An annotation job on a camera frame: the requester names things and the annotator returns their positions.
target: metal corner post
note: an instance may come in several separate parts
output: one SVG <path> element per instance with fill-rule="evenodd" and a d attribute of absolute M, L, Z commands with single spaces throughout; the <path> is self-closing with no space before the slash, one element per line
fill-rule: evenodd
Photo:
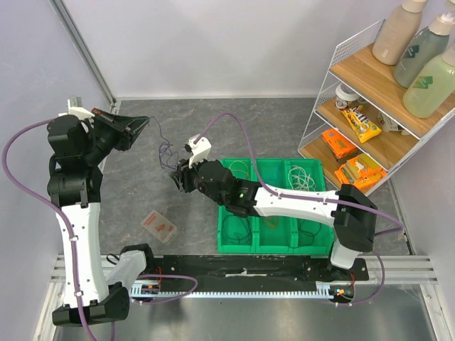
<path fill-rule="evenodd" d="M 66 31 L 70 35 L 71 40 L 75 44 L 77 50 L 79 51 L 80 56 L 84 60 L 84 63 L 88 67 L 90 73 L 92 73 L 93 77 L 96 79 L 97 84 L 101 89 L 101 92 L 106 97 L 107 101 L 111 104 L 111 106 L 113 106 L 116 102 L 115 96 L 114 94 L 112 94 L 112 91 L 109 88 L 106 79 L 103 77 L 100 69 L 98 68 L 97 63 L 95 62 L 95 59 L 92 56 L 92 53 L 90 53 L 87 44 L 85 43 L 84 39 L 82 38 L 82 35 L 77 29 L 77 26 L 73 18 L 71 17 L 70 12 L 68 11 L 68 8 L 66 7 L 65 3 L 63 2 L 63 0 L 49 1 L 52 4 L 52 7 L 55 9 L 57 15 L 60 17 L 62 24 L 66 28 Z"/>

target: white cable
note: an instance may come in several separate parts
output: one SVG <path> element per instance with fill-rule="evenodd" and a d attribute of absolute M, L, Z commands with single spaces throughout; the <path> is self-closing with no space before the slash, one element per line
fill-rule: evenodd
<path fill-rule="evenodd" d="M 287 180 L 293 190 L 316 191 L 314 179 L 306 174 L 306 171 L 302 167 L 292 167 L 287 174 Z"/>

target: shelf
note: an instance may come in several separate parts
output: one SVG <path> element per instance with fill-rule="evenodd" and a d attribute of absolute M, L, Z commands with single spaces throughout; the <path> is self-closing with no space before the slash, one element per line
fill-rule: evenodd
<path fill-rule="evenodd" d="M 370 154 L 383 168 L 391 169 L 415 146 L 418 140 L 412 135 L 402 135 L 398 131 L 384 132 L 369 139 L 365 143 L 359 142 L 348 120 L 335 107 L 335 98 L 319 106 L 317 112 L 336 126 L 340 132 L 350 139 L 356 146 Z M 362 110 L 369 120 L 378 124 L 378 110 L 371 104 L 366 104 Z"/>
<path fill-rule="evenodd" d="M 327 147 L 326 143 L 322 139 L 322 136 L 319 136 L 316 140 L 300 148 L 300 152 L 306 158 L 315 158 L 322 162 L 322 168 L 324 175 L 337 187 L 341 188 L 341 182 L 335 175 L 335 171 L 340 168 L 340 164 L 336 162 L 333 157 L 330 149 Z"/>
<path fill-rule="evenodd" d="M 428 119 L 418 119 L 402 102 L 406 89 L 395 82 L 394 67 L 376 60 L 372 48 L 373 44 L 335 64 L 331 73 L 415 136 L 423 137 L 455 107 L 455 94 L 451 94 Z"/>

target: beige bottle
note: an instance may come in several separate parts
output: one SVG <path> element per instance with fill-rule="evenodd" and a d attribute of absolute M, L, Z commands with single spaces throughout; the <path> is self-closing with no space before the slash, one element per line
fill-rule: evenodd
<path fill-rule="evenodd" d="M 373 46 L 382 64 L 395 65 L 419 29 L 427 0 L 405 0 L 390 14 Z"/>

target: shelf rack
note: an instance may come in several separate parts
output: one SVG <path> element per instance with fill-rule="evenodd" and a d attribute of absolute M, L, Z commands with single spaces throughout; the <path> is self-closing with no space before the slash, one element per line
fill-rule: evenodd
<path fill-rule="evenodd" d="M 406 89 L 395 82 L 394 67 L 383 65 L 372 54 L 373 43 L 384 21 L 374 23 L 336 46 L 299 144 L 299 153 L 304 158 L 321 160 L 325 177 L 340 188 L 341 183 L 334 174 L 340 164 L 321 137 L 325 130 L 337 129 L 387 171 L 387 176 L 365 191 L 367 195 L 387 181 L 455 115 L 455 94 L 428 119 L 418 119 L 406 110 L 402 103 Z M 362 111 L 367 118 L 378 124 L 378 112 L 381 111 L 406 129 L 409 135 L 383 131 L 361 144 L 345 117 L 335 107 L 335 88 L 340 83 L 369 102 Z"/>

